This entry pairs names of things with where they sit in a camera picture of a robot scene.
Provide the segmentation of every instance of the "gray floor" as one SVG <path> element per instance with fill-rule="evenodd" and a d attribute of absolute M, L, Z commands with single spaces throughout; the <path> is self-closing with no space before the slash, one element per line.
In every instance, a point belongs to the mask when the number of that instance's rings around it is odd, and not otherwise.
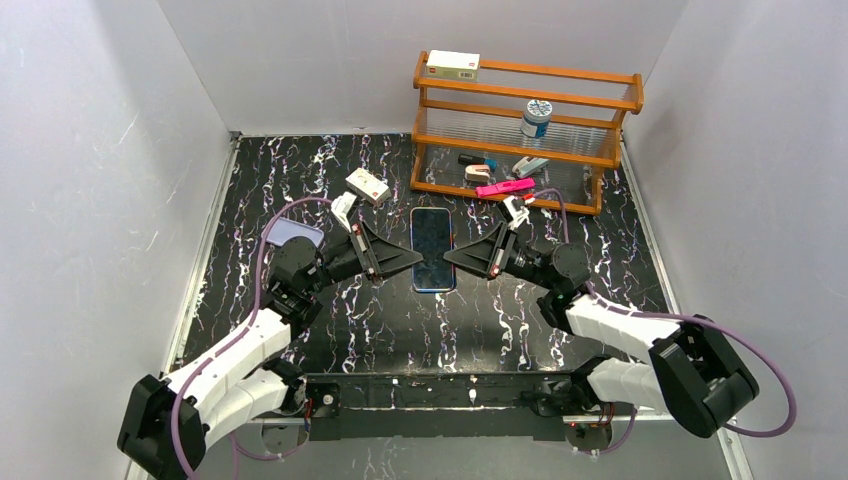
<path fill-rule="evenodd" d="M 617 430 L 626 422 L 616 422 Z M 295 445 L 292 431 L 279 448 Z M 262 452 L 260 426 L 238 432 L 243 446 Z M 240 459 L 239 478 L 250 479 L 729 479 L 715 438 L 700 439 L 667 421 L 637 423 L 627 443 L 592 459 L 567 450 L 567 443 L 530 438 L 373 438 L 308 442 L 279 462 Z M 207 453 L 204 480 L 232 479 L 230 443 Z"/>

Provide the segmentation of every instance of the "shelf rack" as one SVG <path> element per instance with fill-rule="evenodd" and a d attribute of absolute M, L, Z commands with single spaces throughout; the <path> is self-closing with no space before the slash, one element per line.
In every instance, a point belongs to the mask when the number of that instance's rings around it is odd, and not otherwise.
<path fill-rule="evenodd" d="M 587 179 L 588 202 L 566 203 L 566 209 L 591 215 L 601 212 L 601 180 L 604 171 L 608 168 L 616 169 L 621 163 L 621 124 L 628 112 L 638 114 L 642 110 L 644 92 L 641 75 L 480 60 L 478 82 L 468 82 L 425 76 L 423 69 L 426 68 L 427 55 L 427 52 L 421 52 L 418 56 L 413 77 L 413 87 L 419 90 L 418 114 L 412 130 L 412 140 L 417 146 L 411 181 L 413 190 L 477 198 L 474 189 L 466 184 L 445 185 L 421 180 L 422 164 L 427 156 L 427 148 L 431 145 L 515 156 L 529 155 L 548 158 L 552 162 L 587 166 L 591 171 Z M 575 85 L 573 80 L 586 82 L 585 85 L 588 86 L 599 83 L 612 84 L 620 87 L 623 92 L 618 98 L 610 98 L 612 95 L 578 95 L 563 91 L 499 85 L 496 75 L 492 72 L 510 72 L 507 78 L 511 76 L 513 81 L 516 80 L 516 74 L 570 79 L 571 81 L 564 81 L 563 84 L 568 83 L 572 87 Z M 519 130 L 522 110 L 435 100 L 428 98 L 429 89 L 521 99 L 535 98 L 554 103 L 554 111 L 557 111 L 556 104 L 578 105 L 590 110 L 601 109 L 611 118 L 599 120 L 553 115 L 545 136 L 532 139 L 524 136 Z M 495 201 L 503 198 L 504 195 L 487 197 Z M 558 202 L 547 199 L 538 199 L 533 205 L 559 208 Z"/>

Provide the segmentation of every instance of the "wooden shelf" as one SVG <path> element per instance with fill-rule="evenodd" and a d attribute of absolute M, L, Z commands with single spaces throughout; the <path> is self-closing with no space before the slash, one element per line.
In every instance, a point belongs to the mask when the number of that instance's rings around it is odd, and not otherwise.
<path fill-rule="evenodd" d="M 411 182 L 413 189 L 476 198 L 470 188 L 421 180 L 422 155 L 428 145 L 544 157 L 554 162 L 591 167 L 589 204 L 569 203 L 566 207 L 578 213 L 600 213 L 603 173 L 608 168 L 618 168 L 621 162 L 621 124 L 628 112 L 638 114 L 644 103 L 639 74 L 620 75 L 480 60 L 478 81 L 469 82 L 427 77 L 426 63 L 427 52 L 421 52 L 413 76 L 413 86 L 420 90 L 418 114 L 412 132 L 413 141 L 418 145 Z M 534 88 L 538 85 L 545 88 Z M 551 85 L 569 90 L 552 90 Z M 530 138 L 519 129 L 523 116 L 520 110 L 433 100 L 428 98 L 429 89 L 540 99 L 555 104 L 612 110 L 613 113 L 611 120 L 554 115 L 545 136 Z M 575 93 L 571 89 L 584 91 Z M 490 200 L 502 198 L 487 197 Z M 559 208 L 557 202 L 550 200 L 538 200 L 533 205 Z"/>

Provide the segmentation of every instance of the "wooden frame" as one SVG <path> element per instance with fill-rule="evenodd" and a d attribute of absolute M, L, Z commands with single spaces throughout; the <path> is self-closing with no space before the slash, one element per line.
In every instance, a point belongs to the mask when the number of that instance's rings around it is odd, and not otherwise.
<path fill-rule="evenodd" d="M 421 54 L 418 56 L 418 62 L 415 65 L 415 73 L 413 75 L 412 80 L 413 87 L 420 90 L 418 113 L 415 117 L 415 125 L 412 129 L 412 140 L 416 143 L 417 146 L 415 154 L 415 163 L 412 169 L 412 180 L 410 182 L 410 186 L 413 190 L 477 198 L 475 191 L 469 188 L 431 184 L 418 180 L 421 174 L 421 164 L 424 161 L 428 145 L 469 148 L 474 150 L 498 152 L 511 155 L 530 155 L 535 157 L 548 158 L 552 161 L 572 162 L 591 166 L 592 176 L 589 180 L 591 187 L 590 204 L 580 205 L 567 203 L 566 209 L 571 212 L 590 215 L 597 215 L 601 212 L 601 209 L 603 207 L 602 182 L 604 172 L 608 168 L 616 169 L 621 164 L 621 145 L 619 142 L 619 139 L 621 138 L 621 124 L 624 121 L 627 112 L 638 114 L 642 110 L 642 105 L 644 103 L 644 92 L 642 88 L 641 75 L 639 75 L 638 73 L 635 75 L 620 75 L 613 73 L 591 72 L 586 70 L 574 70 L 569 68 L 544 67 L 539 65 L 525 65 L 509 62 L 498 62 L 493 60 L 480 60 L 480 69 L 482 70 L 501 70 L 531 75 L 546 75 L 561 78 L 572 78 L 594 82 L 627 85 L 627 89 L 623 98 L 609 99 L 585 95 L 575 95 L 564 92 L 549 92 L 527 88 L 516 88 L 501 85 L 489 85 L 485 83 L 472 83 L 458 80 L 424 77 L 421 75 L 421 70 L 427 63 L 427 55 L 427 52 L 421 52 Z M 474 139 L 463 139 L 429 134 L 427 129 L 427 111 L 430 109 L 448 110 L 454 112 L 464 112 L 469 114 L 497 117 L 511 117 L 516 119 L 520 119 L 523 116 L 523 112 L 519 110 L 431 100 L 427 97 L 427 90 L 430 88 L 470 93 L 481 93 L 488 95 L 500 95 L 506 97 L 528 99 L 535 98 L 540 100 L 547 100 L 550 102 L 568 103 L 572 105 L 611 109 L 615 112 L 612 116 L 612 120 L 609 121 L 569 117 L 564 115 L 554 115 L 551 118 L 551 122 L 554 124 L 568 124 L 577 127 L 607 130 L 606 139 L 599 147 L 597 156 L 586 156 L 568 151 L 555 151 L 552 149 L 541 150 L 537 148 L 519 147 L 515 145 L 484 142 Z M 486 198 L 489 200 L 500 201 L 505 198 L 505 195 L 497 195 Z M 541 208 L 559 208 L 559 202 L 547 199 L 538 199 L 532 205 Z"/>

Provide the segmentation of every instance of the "white wall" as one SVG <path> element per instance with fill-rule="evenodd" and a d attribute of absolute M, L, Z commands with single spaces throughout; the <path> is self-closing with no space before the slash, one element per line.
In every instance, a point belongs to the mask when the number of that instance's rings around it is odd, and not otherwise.
<path fill-rule="evenodd" d="M 159 0 L 230 130 L 411 131 L 422 50 L 647 75 L 686 0 Z"/>
<path fill-rule="evenodd" d="M 228 134 L 155 0 L 0 5 L 0 471 L 115 479 Z"/>
<path fill-rule="evenodd" d="M 795 428 L 743 442 L 762 479 L 846 478 L 847 27 L 839 0 L 693 0 L 625 129 L 682 306 L 762 346 L 796 389 Z M 757 367 L 740 421 L 775 427 L 786 402 Z"/>

